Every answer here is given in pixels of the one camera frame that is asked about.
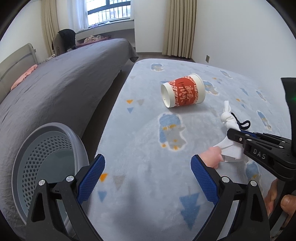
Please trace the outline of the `person's right hand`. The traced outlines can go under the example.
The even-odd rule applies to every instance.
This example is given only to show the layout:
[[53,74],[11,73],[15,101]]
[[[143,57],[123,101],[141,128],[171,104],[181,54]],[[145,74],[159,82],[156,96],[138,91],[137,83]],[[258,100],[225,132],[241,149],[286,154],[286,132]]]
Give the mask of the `person's right hand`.
[[[267,215],[271,214],[274,210],[274,201],[278,196],[278,179],[275,179],[270,186],[267,196],[264,198]],[[294,195],[285,195],[280,202],[281,209],[288,215],[283,227],[286,227],[291,220],[295,208],[296,208],[296,197]]]

